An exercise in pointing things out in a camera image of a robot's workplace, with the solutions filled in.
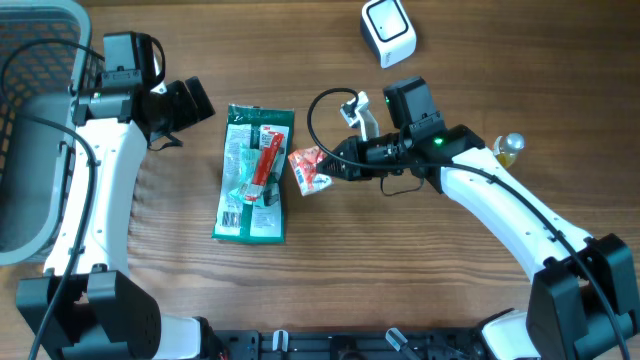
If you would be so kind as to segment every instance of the metal clamp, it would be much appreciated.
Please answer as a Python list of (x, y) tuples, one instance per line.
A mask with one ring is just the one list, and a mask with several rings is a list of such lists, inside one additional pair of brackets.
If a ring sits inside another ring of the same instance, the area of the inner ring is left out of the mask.
[(289, 333), (286, 330), (278, 330), (273, 333), (273, 351), (287, 352), (289, 349)]
[(397, 328), (391, 328), (387, 330), (387, 334), (384, 337), (387, 342), (396, 349), (397, 352), (401, 352), (409, 360), (421, 360), (413, 350), (409, 347), (409, 340)]

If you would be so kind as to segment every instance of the green package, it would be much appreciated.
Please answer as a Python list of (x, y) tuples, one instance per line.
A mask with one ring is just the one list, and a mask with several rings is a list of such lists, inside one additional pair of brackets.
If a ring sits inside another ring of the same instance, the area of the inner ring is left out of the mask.
[[(291, 148), (293, 121), (293, 110), (229, 105), (222, 186), (213, 238), (247, 244), (285, 241), (280, 179), (286, 154)], [(285, 139), (278, 149), (263, 196), (255, 204), (243, 203), (237, 198), (237, 188), (250, 176), (247, 172), (255, 164), (256, 151), (268, 146), (269, 134), (274, 132), (283, 134)]]

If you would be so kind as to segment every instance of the wire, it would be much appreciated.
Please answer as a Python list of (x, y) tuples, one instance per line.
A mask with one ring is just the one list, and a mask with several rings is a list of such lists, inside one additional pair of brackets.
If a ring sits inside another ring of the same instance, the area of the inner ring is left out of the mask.
[(38, 329), (38, 332), (36, 333), (36, 336), (33, 340), (33, 345), (31, 346), (31, 352), (29, 353), (29, 360), (35, 360), (36, 356), (38, 355), (38, 350), (40, 349), (40, 344), (42, 343), (44, 332), (47, 329), (49, 322), (51, 321), (51, 317), (53, 316), (53, 313), (55, 312), (55, 309), (58, 303), (60, 302), (60, 299), (62, 298), (62, 294), (65, 291), (67, 282), (69, 281), (69, 277), (71, 276), (71, 272), (73, 271), (73, 268), (75, 268), (76, 262), (78, 261), (78, 257), (80, 255), (80, 247), (82, 245), (82, 239), (84, 238), (85, 232), (87, 230), (89, 211), (91, 209), (91, 203), (93, 202), (93, 196), (95, 194), (95, 187), (96, 187), (96, 157), (93, 151), (91, 150), (91, 146), (87, 143), (87, 141), (83, 139), (82, 136), (80, 136), (77, 132), (69, 129), (66, 126), (63, 126), (61, 124), (58, 124), (50, 120), (42, 119), (34, 115), (21, 112), (6, 96), (4, 80), (5, 80), (7, 70), (9, 68), (9, 63), (16, 56), (18, 56), (18, 54), (20, 54), (22, 51), (30, 47), (41, 45), (41, 44), (52, 44), (52, 43), (63, 44), (63, 45), (74, 47), (76, 49), (84, 50), (89, 55), (104, 61), (104, 56), (98, 54), (97, 52), (93, 51), (92, 49), (84, 45), (80, 45), (78, 43), (68, 41), (68, 40), (63, 40), (63, 39), (40, 39), (40, 40), (35, 40), (35, 41), (25, 43), (24, 45), (14, 50), (2, 65), (2, 70), (0, 71), (0, 97), (6, 100), (7, 106), (16, 114), (16, 119), (18, 118), (18, 115), (20, 115), (21, 118), (25, 120), (29, 120), (38, 124), (52, 127), (54, 129), (60, 130), (70, 135), (80, 144), (80, 146), (82, 146), (88, 158), (87, 162), (88, 162), (88, 168), (89, 168), (89, 179), (87, 184), (87, 194), (84, 200), (84, 206), (82, 208), (80, 223), (78, 224), (78, 232), (76, 234), (76, 238), (73, 243), (73, 247), (71, 250), (71, 255), (69, 256), (69, 262), (67, 263), (67, 267), (64, 270), (62, 278), (60, 279), (60, 283), (58, 284), (58, 288), (56, 289), (55, 293), (53, 294), (53, 297), (51, 298), (49, 307), (47, 308), (47, 311), (45, 312), (42, 318), (42, 322), (40, 323), (40, 328)]
[(320, 149), (322, 149), (322, 151), (324, 151), (327, 155), (333, 157), (334, 159), (341, 161), (347, 165), (356, 166), (363, 169), (391, 171), (391, 170), (404, 170), (404, 169), (425, 168), (425, 167), (448, 167), (448, 168), (454, 168), (459, 170), (465, 170), (465, 171), (480, 175), (482, 177), (489, 179), (490, 183), (495, 183), (501, 186), (503, 189), (505, 189), (507, 192), (513, 195), (516, 199), (518, 199), (529, 211), (531, 211), (542, 222), (542, 224), (546, 226), (547, 229), (549, 229), (553, 237), (557, 239), (560, 242), (560, 244), (567, 250), (567, 252), (571, 256), (573, 261), (576, 263), (576, 265), (580, 269), (580, 271), (585, 275), (587, 280), (589, 280), (589, 282), (593, 286), (593, 290), (596, 293), (596, 296), (598, 297), (598, 301), (600, 302), (600, 305), (602, 305), (602, 308), (604, 309), (605, 313), (607, 314), (607, 317), (609, 318), (609, 322), (611, 323), (611, 327), (613, 328), (613, 333), (618, 342), (618, 346), (620, 347), (620, 353), (622, 354), (622, 358), (625, 360), (631, 359), (631, 355), (629, 354), (629, 348), (627, 347), (627, 343), (625, 342), (624, 336), (622, 334), (622, 330), (620, 329), (620, 324), (618, 323), (618, 320), (616, 320), (615, 318), (615, 314), (613, 312), (613, 309), (611, 308), (611, 304), (609, 303), (607, 296), (602, 291), (602, 288), (598, 284), (597, 280), (595, 279), (591, 271), (587, 268), (587, 266), (578, 256), (578, 253), (571, 246), (571, 244), (569, 244), (569, 242), (564, 238), (564, 235), (562, 234), (562, 232), (556, 229), (555, 226), (553, 226), (553, 224), (535, 206), (533, 206), (531, 202), (529, 202), (529, 200), (527, 200), (522, 194), (520, 194), (517, 190), (512, 188), (509, 184), (500, 180), (500, 178), (498, 178), (496, 175), (489, 174), (484, 170), (476, 169), (472, 166), (453, 164), (453, 163), (447, 164), (447, 163), (426, 163), (425, 162), (425, 163), (412, 163), (412, 164), (401, 164), (401, 165), (364, 164), (364, 163), (359, 163), (359, 162), (344, 159), (334, 154), (329, 149), (327, 149), (327, 147), (320, 142), (315, 132), (313, 131), (313, 126), (311, 121), (313, 109), (316, 107), (318, 102), (322, 100), (322, 98), (324, 98), (325, 96), (333, 93), (343, 93), (343, 92), (356, 95), (356, 101), (354, 102), (354, 107), (355, 107), (358, 103), (357, 93), (355, 92), (355, 90), (349, 89), (349, 88), (334, 88), (334, 89), (329, 89), (327, 91), (324, 91), (320, 95), (318, 95), (309, 106), (309, 112), (307, 113), (307, 127), (309, 128), (309, 134), (311, 135), (311, 138), (316, 143), (316, 145)]
[(383, 176), (380, 178), (380, 191), (382, 191), (382, 195), (384, 196), (396, 196), (396, 195), (401, 195), (401, 194), (406, 194), (406, 193), (410, 193), (410, 192), (414, 192), (414, 191), (420, 191), (420, 189), (422, 189), (422, 186), (424, 185), (424, 178), (420, 179), (420, 186), (418, 186), (415, 189), (409, 189), (409, 190), (402, 190), (402, 191), (398, 191), (398, 192), (394, 192), (394, 193), (386, 193), (384, 192), (384, 179), (386, 179), (386, 176)]

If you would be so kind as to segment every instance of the black bracket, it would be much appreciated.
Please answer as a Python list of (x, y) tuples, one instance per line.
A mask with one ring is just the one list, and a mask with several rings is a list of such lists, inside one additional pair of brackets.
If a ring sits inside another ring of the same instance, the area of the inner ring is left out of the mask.
[[(34, 333), (59, 283), (45, 276), (18, 284), (16, 306)], [(156, 301), (119, 271), (73, 275), (42, 345), (53, 360), (151, 359), (160, 322)]]
[(167, 85), (164, 94), (151, 93), (142, 98), (144, 117), (150, 125), (150, 142), (184, 130), (206, 118), (215, 110), (198, 77)]
[(233, 360), (258, 360), (262, 342), (260, 333), (251, 331), (214, 331), (215, 336), (220, 339), (227, 353), (228, 358)]
[[(409, 151), (411, 162), (431, 162), (449, 164), (453, 158), (463, 152), (472, 149), (483, 149), (484, 141), (471, 129), (464, 125), (457, 125), (449, 130), (438, 133), (436, 137), (415, 143)], [(442, 194), (442, 184), (440, 182), (442, 167), (413, 168), (411, 174), (427, 181)]]
[(73, 104), (72, 121), (84, 126), (90, 119), (115, 117), (118, 122), (128, 123), (140, 116), (136, 107), (140, 90), (140, 86), (82, 90)]
[[(638, 333), (640, 299), (631, 250), (617, 236), (587, 240), (578, 252), (604, 291), (625, 338)], [(591, 284), (571, 258), (549, 258), (531, 288), (527, 330), (545, 359), (593, 359), (616, 346), (612, 326)]]

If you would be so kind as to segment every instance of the snack package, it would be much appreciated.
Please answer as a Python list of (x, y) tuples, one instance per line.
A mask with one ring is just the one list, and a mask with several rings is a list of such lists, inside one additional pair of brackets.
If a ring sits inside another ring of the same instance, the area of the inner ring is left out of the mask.
[(327, 155), (320, 151), (320, 148), (317, 146), (309, 149), (296, 150), (289, 154), (289, 163), (298, 180), (298, 186), (300, 186), (302, 196), (317, 193), (333, 185), (331, 177), (318, 174), (316, 171), (316, 166), (324, 160), (326, 156)]
[(213, 238), (247, 244), (285, 241), (279, 181), (293, 121), (293, 110), (229, 105)]

